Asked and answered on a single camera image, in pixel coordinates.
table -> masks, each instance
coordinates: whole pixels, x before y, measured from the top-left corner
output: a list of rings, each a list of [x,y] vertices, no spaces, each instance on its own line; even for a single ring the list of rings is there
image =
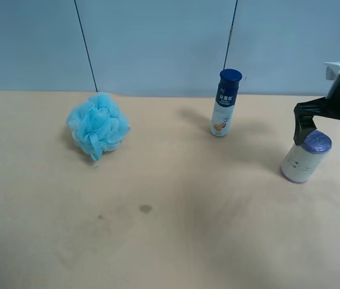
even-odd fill
[[[340,288],[340,121],[307,184],[281,177],[297,102],[114,96],[131,122],[94,164],[65,119],[92,93],[0,92],[0,288]]]

dark stain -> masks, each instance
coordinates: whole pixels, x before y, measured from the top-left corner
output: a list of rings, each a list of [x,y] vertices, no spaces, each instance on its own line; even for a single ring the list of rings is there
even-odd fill
[[[139,209],[140,209],[141,212],[148,214],[152,210],[152,206],[142,205],[142,206],[139,207]]]

white canister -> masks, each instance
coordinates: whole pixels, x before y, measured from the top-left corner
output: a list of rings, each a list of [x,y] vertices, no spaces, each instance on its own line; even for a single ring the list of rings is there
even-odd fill
[[[287,180],[303,184],[309,180],[331,148],[332,140],[327,135],[313,131],[300,146],[292,146],[280,171]]]

blue bottle cap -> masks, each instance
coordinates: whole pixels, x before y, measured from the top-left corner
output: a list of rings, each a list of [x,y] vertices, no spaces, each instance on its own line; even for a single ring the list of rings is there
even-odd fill
[[[324,133],[315,130],[305,138],[301,148],[311,154],[326,154],[332,148],[332,140]]]
[[[223,69],[219,76],[229,82],[239,82],[242,79],[242,73],[235,69]]]

purple lid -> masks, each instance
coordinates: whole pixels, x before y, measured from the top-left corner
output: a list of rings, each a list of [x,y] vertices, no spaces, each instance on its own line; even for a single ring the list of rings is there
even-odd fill
[[[311,154],[326,154],[332,148],[332,140],[324,133],[315,130],[305,138],[301,148]]]

